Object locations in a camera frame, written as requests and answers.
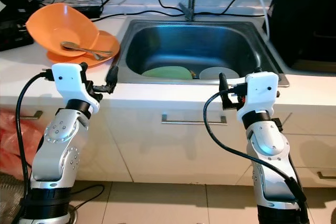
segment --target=kitchen counter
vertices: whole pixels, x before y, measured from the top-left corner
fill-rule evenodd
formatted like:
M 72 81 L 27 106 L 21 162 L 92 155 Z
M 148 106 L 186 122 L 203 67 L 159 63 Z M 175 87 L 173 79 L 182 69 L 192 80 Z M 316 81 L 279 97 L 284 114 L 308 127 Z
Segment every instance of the kitchen counter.
M 121 42 L 123 35 L 132 19 L 182 20 L 159 15 L 108 18 L 96 23 L 97 27 L 115 35 Z M 260 18 L 241 17 L 200 17 L 197 20 L 209 21 L 253 21 Z M 87 71 L 89 80 L 95 85 L 104 84 L 104 78 L 112 60 L 102 63 Z M 36 42 L 33 45 L 0 52 L 0 103 L 15 104 L 24 84 L 43 68 L 50 68 L 52 63 L 46 58 L 46 50 Z M 277 99 L 276 110 L 310 111 L 315 110 L 336 113 L 336 77 L 301 76 L 287 73 L 290 83 L 288 88 L 279 88 L 281 96 Z M 218 86 L 184 85 L 184 84 L 130 84 L 118 83 L 114 94 L 104 94 L 101 106 L 118 105 L 118 100 L 142 101 L 185 101 L 188 103 L 204 103 L 212 94 L 218 91 Z M 62 106 L 62 99 L 55 85 L 45 80 L 36 81 L 27 91 L 24 104 L 30 104 L 38 97 L 41 105 Z M 220 109 L 220 100 L 216 100 Z

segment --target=stainless steel sink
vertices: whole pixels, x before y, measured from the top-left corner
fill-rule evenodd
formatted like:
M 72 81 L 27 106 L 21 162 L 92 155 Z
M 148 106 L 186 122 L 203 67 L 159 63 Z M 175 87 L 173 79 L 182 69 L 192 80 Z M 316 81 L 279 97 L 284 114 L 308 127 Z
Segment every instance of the stainless steel sink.
M 196 76 L 209 67 L 230 68 L 239 77 L 257 67 L 280 76 L 279 85 L 288 86 L 286 77 L 250 22 L 165 22 L 133 20 L 121 43 L 119 82 L 216 84 L 214 80 L 174 80 L 149 78 L 141 74 L 163 66 L 181 66 Z

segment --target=spoon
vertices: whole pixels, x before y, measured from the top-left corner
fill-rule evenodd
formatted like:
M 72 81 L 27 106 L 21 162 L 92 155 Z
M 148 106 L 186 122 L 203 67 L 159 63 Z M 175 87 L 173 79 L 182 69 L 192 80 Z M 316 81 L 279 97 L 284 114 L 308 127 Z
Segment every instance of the spoon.
M 88 53 L 92 54 L 95 57 L 95 59 L 97 59 L 97 60 L 104 60 L 108 57 L 101 56 L 96 52 L 100 52 L 100 53 L 106 54 L 106 55 L 112 54 L 111 51 L 100 51 L 100 50 L 90 50 L 90 49 L 86 49 L 86 48 L 80 48 L 76 43 L 69 42 L 69 41 L 62 41 L 61 46 L 64 47 L 65 49 L 68 49 L 68 50 L 78 50 L 78 51 L 88 52 Z

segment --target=orange plate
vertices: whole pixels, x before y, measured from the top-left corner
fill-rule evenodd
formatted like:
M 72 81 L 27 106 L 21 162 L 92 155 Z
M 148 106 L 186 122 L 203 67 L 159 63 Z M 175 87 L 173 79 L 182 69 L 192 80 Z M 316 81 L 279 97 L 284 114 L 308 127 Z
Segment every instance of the orange plate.
M 91 49 L 97 42 L 99 31 L 94 23 L 79 11 L 64 3 L 47 5 L 34 12 L 26 23 L 30 35 L 48 51 L 74 57 L 83 51 L 68 51 L 60 45 L 70 41 Z
M 47 52 L 47 58 L 53 63 L 76 63 L 86 62 L 89 67 L 93 67 L 97 64 L 101 64 L 114 56 L 116 56 L 120 50 L 120 45 L 115 36 L 109 34 L 106 31 L 99 31 L 99 36 L 96 45 L 93 47 L 94 50 L 112 51 L 111 57 L 105 60 L 96 60 L 92 54 L 84 54 L 78 57 L 67 57 L 62 55 L 54 54 L 53 52 Z

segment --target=tiled floor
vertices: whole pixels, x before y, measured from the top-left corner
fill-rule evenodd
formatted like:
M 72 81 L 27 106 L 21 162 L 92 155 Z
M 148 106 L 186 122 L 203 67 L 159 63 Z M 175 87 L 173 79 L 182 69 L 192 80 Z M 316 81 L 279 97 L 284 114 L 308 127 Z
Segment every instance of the tiled floor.
M 75 190 L 97 184 L 76 182 Z M 104 182 L 78 210 L 77 224 L 258 224 L 253 188 Z M 77 194 L 77 205 L 100 191 Z M 311 224 L 336 224 L 336 188 L 306 188 Z

